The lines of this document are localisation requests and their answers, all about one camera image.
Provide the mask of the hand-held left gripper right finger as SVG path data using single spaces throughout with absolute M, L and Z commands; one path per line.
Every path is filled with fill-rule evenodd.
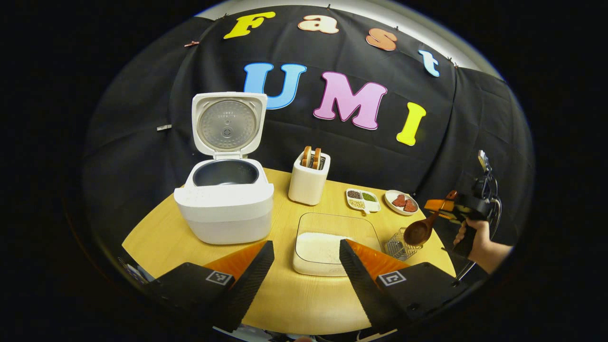
M 409 266 L 350 239 L 340 241 L 339 257 L 378 333 L 418 327 L 470 290 L 469 285 L 429 262 Z

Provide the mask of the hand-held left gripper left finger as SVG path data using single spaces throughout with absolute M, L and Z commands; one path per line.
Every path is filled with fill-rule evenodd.
M 199 266 L 182 263 L 143 288 L 183 333 L 236 330 L 273 264 L 271 240 Z

